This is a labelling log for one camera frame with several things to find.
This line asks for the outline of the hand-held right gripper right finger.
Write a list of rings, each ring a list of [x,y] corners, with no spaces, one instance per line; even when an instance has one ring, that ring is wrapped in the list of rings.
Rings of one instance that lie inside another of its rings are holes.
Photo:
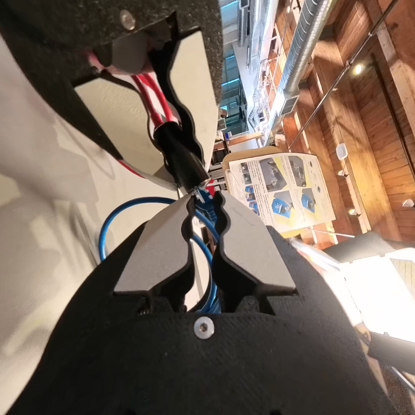
[[[229,193],[213,199],[219,235],[212,276],[219,289],[222,312],[236,312],[244,298],[271,313],[269,297],[295,296],[291,274],[262,220]]]

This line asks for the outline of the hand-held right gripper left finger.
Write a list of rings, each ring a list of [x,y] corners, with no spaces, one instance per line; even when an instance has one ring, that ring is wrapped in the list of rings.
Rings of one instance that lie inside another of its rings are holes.
[[[115,294],[166,298],[173,311],[184,307],[195,281],[190,239],[195,214],[193,196],[174,201],[147,222],[120,278]]]

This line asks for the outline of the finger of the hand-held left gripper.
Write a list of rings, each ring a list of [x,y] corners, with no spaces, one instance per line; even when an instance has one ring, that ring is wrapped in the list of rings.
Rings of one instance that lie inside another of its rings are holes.
[[[154,184],[177,190],[153,139],[154,124],[131,81],[99,77],[76,86],[75,91],[120,153],[123,164]]]
[[[182,33],[164,45],[168,100],[181,121],[185,142],[210,165],[217,127],[218,105],[200,28]]]

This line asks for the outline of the black ethernet port box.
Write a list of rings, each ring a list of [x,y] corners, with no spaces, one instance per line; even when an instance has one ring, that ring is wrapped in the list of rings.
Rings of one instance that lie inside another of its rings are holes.
[[[153,137],[163,154],[168,172],[186,193],[194,193],[210,181],[200,159],[184,145],[184,134],[177,123],[161,124],[155,129]]]

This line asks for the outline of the studio light panel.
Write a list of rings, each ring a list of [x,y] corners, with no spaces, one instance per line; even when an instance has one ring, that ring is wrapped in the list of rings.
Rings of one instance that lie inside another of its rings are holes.
[[[414,373],[414,244],[371,231],[323,250],[289,241],[323,270],[352,325],[368,330],[370,356]]]

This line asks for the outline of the silver ventilation duct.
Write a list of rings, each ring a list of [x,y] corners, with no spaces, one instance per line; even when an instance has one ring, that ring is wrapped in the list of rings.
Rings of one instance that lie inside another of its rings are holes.
[[[301,75],[324,28],[330,5],[331,1],[326,0],[304,1],[277,88],[278,93],[293,96],[297,90]]]

